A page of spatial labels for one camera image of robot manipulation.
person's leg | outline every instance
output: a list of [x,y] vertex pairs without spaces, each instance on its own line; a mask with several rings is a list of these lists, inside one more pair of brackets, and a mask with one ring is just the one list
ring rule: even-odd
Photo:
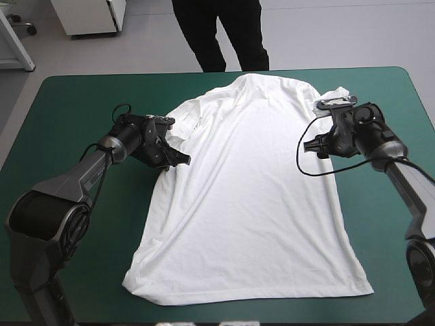
[[226,63],[216,40],[218,14],[210,0],[172,0],[172,4],[181,31],[203,71],[225,71]]
[[269,70],[262,45],[259,0],[215,0],[219,19],[236,50],[243,71]]

green table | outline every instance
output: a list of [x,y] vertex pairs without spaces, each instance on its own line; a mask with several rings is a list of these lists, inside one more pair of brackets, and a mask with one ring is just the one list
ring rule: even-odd
[[[42,84],[0,172],[0,216],[38,181],[72,167],[84,148],[111,128],[111,110],[164,115],[184,100],[225,86],[242,73],[50,77]],[[410,158],[435,174],[434,129],[406,71],[397,67],[271,71],[305,80],[320,93],[344,86],[380,106]],[[362,160],[334,159],[340,168]],[[423,310],[406,266],[404,232],[411,215],[385,175],[371,167],[336,176],[351,244],[375,293],[363,297],[242,300],[163,307],[121,286],[141,240],[158,171],[129,158],[110,169],[90,229],[60,272],[78,321],[157,322],[257,320],[276,323],[403,322]],[[29,316],[9,276],[9,241],[0,230],[0,321]]]

white t-shirt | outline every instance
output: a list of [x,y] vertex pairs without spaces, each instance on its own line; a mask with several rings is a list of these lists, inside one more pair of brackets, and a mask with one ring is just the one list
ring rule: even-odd
[[[372,293],[334,176],[296,168],[319,98],[306,82],[247,74],[170,112],[168,142],[192,160],[160,174],[123,285],[161,305]],[[322,119],[305,140],[329,128]],[[303,149],[300,161],[311,173],[332,170]]]

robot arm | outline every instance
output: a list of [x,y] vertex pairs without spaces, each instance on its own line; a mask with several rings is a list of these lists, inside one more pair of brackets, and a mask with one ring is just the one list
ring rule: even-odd
[[14,205],[5,228],[11,242],[11,275],[35,325],[76,325],[57,272],[71,259],[88,229],[95,204],[89,195],[112,164],[128,156],[154,168],[189,164],[167,143],[173,118],[122,114],[97,145],[65,174],[35,185]]
[[317,108],[329,111],[333,126],[326,134],[304,143],[304,150],[316,152],[319,158],[329,155],[350,158],[362,154],[376,171],[389,177],[413,215],[406,232],[406,258],[423,305],[433,307],[435,184],[409,162],[408,149],[387,126],[381,110],[372,103],[355,106],[356,102],[354,96],[319,102]]

white floor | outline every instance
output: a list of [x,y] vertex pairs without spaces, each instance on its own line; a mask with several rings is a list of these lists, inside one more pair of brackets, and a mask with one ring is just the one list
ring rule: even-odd
[[[37,68],[0,71],[0,166],[49,76],[200,71],[171,0],[127,1],[119,36],[75,41],[65,35],[49,0],[25,0],[11,8],[37,26],[36,36],[20,33]],[[271,69],[400,66],[435,122],[435,1],[262,0],[262,5]],[[221,27],[218,39],[227,70],[240,70]]]

